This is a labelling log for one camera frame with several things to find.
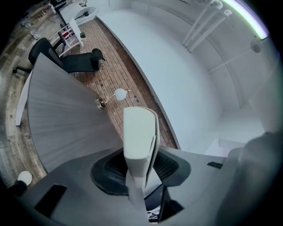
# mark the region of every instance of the wooden floor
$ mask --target wooden floor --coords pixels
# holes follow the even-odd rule
[[[53,15],[42,24],[39,31],[42,37],[49,38],[59,29],[60,20],[57,15]],[[176,148],[165,118],[148,86],[115,37],[97,19],[81,25],[80,29],[85,32],[87,40],[84,41],[84,47],[73,49],[71,54],[91,52],[93,48],[99,48],[106,62],[101,62],[99,72],[73,73],[73,76],[104,98],[111,96],[117,88],[133,89],[125,101],[110,101],[106,108],[121,138],[123,137],[123,108],[144,106],[153,109],[159,116],[161,144]],[[15,110],[27,74],[18,72],[14,75],[12,69],[18,64],[31,68],[28,53],[36,40],[30,36],[29,32],[20,24],[16,25],[0,56],[0,176],[8,187],[23,170],[32,173],[31,186],[46,175],[31,140],[27,109],[24,111],[21,126],[15,126]]]

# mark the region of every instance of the white pipe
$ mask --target white pipe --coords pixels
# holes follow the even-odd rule
[[[61,28],[59,31],[62,31],[62,30],[63,30],[64,28],[66,28],[67,26],[69,26],[69,24],[67,24],[65,27]],[[49,41],[50,41],[56,34],[58,34],[59,31],[57,31],[54,35],[52,35],[51,38],[49,38]]]
[[[68,31],[71,31],[71,30],[72,30],[72,28],[68,29],[67,31],[63,32],[62,35],[64,35],[65,33],[67,33]],[[51,42],[51,44],[53,44],[53,43],[54,43],[55,41],[57,41],[59,38],[60,38],[59,36],[58,36],[57,38],[55,38],[55,39]]]
[[[75,38],[70,38],[70,44],[72,44],[73,41],[75,41]]]
[[[242,52],[241,54],[239,54],[239,55],[233,57],[232,59],[227,60],[227,61],[223,62],[222,64],[218,65],[217,67],[215,67],[215,68],[209,70],[208,73],[212,73],[212,72],[218,70],[219,68],[222,68],[222,67],[225,66],[226,64],[228,64],[228,63],[230,63],[230,62],[232,62],[232,61],[234,61],[234,60],[240,58],[241,56],[243,56],[243,55],[245,55],[246,53],[249,53],[249,52],[251,52],[251,51],[252,51],[251,49],[248,49],[248,50]]]
[[[69,48],[71,48],[71,45],[70,45],[70,43],[69,43],[68,40],[66,40],[66,44],[67,44],[67,46],[68,46]]]
[[[200,24],[200,26],[198,27],[198,29],[194,32],[194,34],[192,35],[192,37],[190,37],[185,46],[187,46],[188,44],[191,43],[191,41],[200,33],[200,31],[204,28],[204,26],[206,26],[206,24],[212,19],[212,17],[214,17],[217,14],[217,11],[213,11],[210,13],[210,15]]]
[[[147,9],[146,9],[146,14],[147,14],[147,15],[149,14],[149,6],[150,6],[150,0],[149,0],[148,3],[147,3]]]
[[[77,42],[76,44],[72,45],[71,48],[75,47],[76,45],[80,44],[80,42]],[[65,50],[64,52],[62,52],[59,57],[61,57],[63,54],[65,54],[66,52],[68,52],[71,48]]]
[[[184,45],[187,41],[187,39],[190,37],[191,33],[193,32],[193,30],[195,29],[195,26],[198,24],[199,20],[203,17],[204,13],[207,11],[208,7],[214,2],[215,0],[210,0],[208,2],[208,4],[206,5],[206,7],[203,9],[203,11],[199,14],[199,17],[196,19],[194,25],[191,27],[191,29],[188,31],[182,45]]]
[[[232,14],[232,12],[230,10],[225,10],[224,13],[229,16]],[[195,43],[189,48],[189,52],[194,51],[194,49],[212,32],[214,31],[215,28],[217,28],[217,26],[219,24],[221,24],[224,20],[226,19],[226,17],[220,17],[218,18],[211,26],[210,28],[208,28],[203,34],[202,36],[200,36],[198,38],[198,40],[195,41]]]

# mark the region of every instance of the chair leg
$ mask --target chair leg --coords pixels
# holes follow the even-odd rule
[[[24,67],[21,67],[21,66],[16,66],[14,69],[13,69],[13,73],[17,73],[18,70],[21,70],[23,72],[26,72],[26,73],[31,73],[32,69],[30,68],[24,68]]]

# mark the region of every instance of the white ball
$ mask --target white ball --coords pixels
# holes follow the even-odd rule
[[[19,174],[18,181],[23,181],[26,185],[29,185],[32,181],[32,175],[28,171],[23,171]]]
[[[125,100],[127,93],[126,90],[119,88],[115,90],[115,97],[117,100],[122,101]]]

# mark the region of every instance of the black chair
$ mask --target black chair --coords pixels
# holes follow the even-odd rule
[[[82,53],[75,55],[68,55],[65,57],[59,57],[55,51],[58,46],[63,43],[63,50],[66,46],[66,40],[64,39],[61,33],[58,33],[60,40],[52,46],[51,43],[46,39],[40,39],[32,47],[28,59],[32,65],[35,64],[36,59],[40,53],[43,53],[46,57],[56,63],[59,67],[63,68],[66,72],[97,72],[99,71],[99,60],[104,60],[103,54],[100,49],[93,49],[92,53]],[[30,73],[32,69],[24,68],[21,66],[16,66],[13,69],[13,73],[16,73],[17,70],[21,70],[27,73]]]

